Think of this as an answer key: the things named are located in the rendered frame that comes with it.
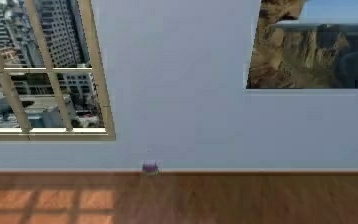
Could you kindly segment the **small purple green object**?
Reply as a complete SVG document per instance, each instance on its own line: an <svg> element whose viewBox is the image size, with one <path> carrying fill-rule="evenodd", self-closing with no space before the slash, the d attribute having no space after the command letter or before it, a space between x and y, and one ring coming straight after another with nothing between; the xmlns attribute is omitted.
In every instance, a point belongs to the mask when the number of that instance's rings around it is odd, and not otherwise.
<svg viewBox="0 0 358 224"><path fill-rule="evenodd" d="M142 163L142 172L146 175L157 175L159 166L156 161L144 161Z"/></svg>

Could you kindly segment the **tan framed window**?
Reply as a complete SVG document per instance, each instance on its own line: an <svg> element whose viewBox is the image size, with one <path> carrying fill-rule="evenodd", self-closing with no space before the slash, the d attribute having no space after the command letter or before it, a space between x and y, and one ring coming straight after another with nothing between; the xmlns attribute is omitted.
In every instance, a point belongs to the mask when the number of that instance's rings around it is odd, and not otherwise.
<svg viewBox="0 0 358 224"><path fill-rule="evenodd" d="M115 137L92 0L0 0L0 141Z"/></svg>

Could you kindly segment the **canyon landscape wall picture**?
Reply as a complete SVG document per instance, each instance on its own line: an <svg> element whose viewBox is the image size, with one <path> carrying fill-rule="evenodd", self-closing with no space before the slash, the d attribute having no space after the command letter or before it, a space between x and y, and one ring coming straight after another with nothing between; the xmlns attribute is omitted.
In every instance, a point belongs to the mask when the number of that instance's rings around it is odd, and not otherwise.
<svg viewBox="0 0 358 224"><path fill-rule="evenodd" d="M358 89L358 0L261 0L248 89Z"/></svg>

